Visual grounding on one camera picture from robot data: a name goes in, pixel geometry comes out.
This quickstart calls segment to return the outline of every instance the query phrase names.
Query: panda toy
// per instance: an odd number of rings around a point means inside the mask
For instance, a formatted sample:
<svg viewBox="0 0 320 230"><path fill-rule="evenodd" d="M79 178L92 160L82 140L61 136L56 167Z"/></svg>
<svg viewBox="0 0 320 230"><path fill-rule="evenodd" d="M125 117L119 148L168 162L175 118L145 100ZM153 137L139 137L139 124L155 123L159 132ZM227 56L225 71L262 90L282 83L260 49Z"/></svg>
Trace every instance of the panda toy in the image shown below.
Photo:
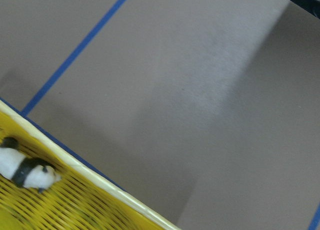
<svg viewBox="0 0 320 230"><path fill-rule="evenodd" d="M27 158L18 151L18 141L5 137L0 145L0 174L17 187L38 188L42 193L61 180L52 164L41 158Z"/></svg>

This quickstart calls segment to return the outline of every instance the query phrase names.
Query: yellow plastic bin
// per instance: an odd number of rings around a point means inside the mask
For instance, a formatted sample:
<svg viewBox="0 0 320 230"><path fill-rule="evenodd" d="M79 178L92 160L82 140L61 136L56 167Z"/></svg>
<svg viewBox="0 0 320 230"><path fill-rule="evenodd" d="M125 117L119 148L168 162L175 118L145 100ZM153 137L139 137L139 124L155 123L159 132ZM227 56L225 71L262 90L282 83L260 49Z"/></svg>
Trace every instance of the yellow plastic bin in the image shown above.
<svg viewBox="0 0 320 230"><path fill-rule="evenodd" d="M0 176L2 230L17 223L24 230L178 230L0 100L0 139L6 136L15 137L26 155L52 163L62 180L39 194Z"/></svg>

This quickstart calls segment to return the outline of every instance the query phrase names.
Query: panda's white body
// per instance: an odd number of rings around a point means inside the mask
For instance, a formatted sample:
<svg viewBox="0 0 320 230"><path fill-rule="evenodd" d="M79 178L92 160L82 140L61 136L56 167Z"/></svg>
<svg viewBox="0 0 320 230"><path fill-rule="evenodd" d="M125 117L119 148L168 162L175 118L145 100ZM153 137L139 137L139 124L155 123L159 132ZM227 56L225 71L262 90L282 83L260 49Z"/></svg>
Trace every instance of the panda's white body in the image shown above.
<svg viewBox="0 0 320 230"><path fill-rule="evenodd" d="M12 139L7 138L6 143L10 144ZM17 149L3 145L0 147L0 174L18 187L38 188L41 193L61 180L61 176L48 162L39 158L29 159Z"/></svg>

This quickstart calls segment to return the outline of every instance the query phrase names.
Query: blue tape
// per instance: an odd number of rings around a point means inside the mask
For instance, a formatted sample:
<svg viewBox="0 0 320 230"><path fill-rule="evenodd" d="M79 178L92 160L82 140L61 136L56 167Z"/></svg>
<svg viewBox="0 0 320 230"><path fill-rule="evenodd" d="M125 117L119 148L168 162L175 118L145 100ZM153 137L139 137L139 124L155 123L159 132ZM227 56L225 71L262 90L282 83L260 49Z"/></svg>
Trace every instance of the blue tape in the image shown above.
<svg viewBox="0 0 320 230"><path fill-rule="evenodd" d="M9 106L13 111L15 111L17 114L21 115L20 112L14 108L12 105L10 105L8 102L6 102L4 99L2 99L0 97L0 100L5 103L7 106ZM75 157L77 160L79 160L81 163L83 163L84 165L86 165L88 168L90 168L91 170L95 171L97 174L101 175L102 177L104 177L105 179L107 179L108 181L110 181L111 183L113 183L114 185L116 185L118 188L122 189L123 191L125 191L124 188L122 188L121 186L119 186L115 181L113 181L112 179L110 179L109 177L107 177L105 174L103 174L101 171L99 171L97 168L95 168L93 165L91 165L89 162L87 162L86 160L84 160L83 158L81 158L78 154L76 154L74 151L72 151L70 148L68 148L66 145L64 145L63 143L61 143L58 139L56 139L54 136L52 136L50 133L48 133L46 130L44 130L42 127L40 127L38 124L36 124L34 121L32 121L31 119L29 119L28 117L24 117L26 120L28 120L33 126L35 126L39 131L41 131L44 135L46 135L49 139L51 139L54 143L56 143L58 146L60 146L62 149L64 149L66 152L68 152L69 154L71 154L73 157Z"/></svg>
<svg viewBox="0 0 320 230"><path fill-rule="evenodd" d="M89 32L89 34L81 41L81 43L74 49L69 57L62 63L62 65L55 71L55 73L48 79L48 81L24 107L24 109L20 113L23 117L27 116L33 110L33 108L39 103L44 95L50 90L50 88L56 83L56 81L62 76L62 74L68 69L68 67L74 62L74 60L81 54L81 52L99 33L99 31L111 19L111 17L117 12L117 10L125 1L126 0L116 1L111 9L102 17L102 19L95 25L95 27Z"/></svg>
<svg viewBox="0 0 320 230"><path fill-rule="evenodd" d="M319 225L319 222L320 222L320 204L314 214L314 217L310 223L308 230L316 230Z"/></svg>

